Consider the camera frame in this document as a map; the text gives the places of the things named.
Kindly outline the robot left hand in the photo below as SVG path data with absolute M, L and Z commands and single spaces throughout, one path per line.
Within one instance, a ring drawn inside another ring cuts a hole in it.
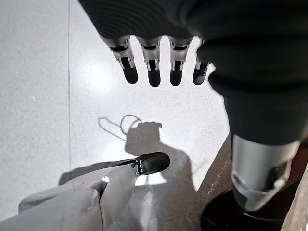
M 308 134 L 305 0 L 83 0 L 103 38 L 199 36 L 197 57 L 224 98 L 233 193 L 257 211 L 286 183 Z

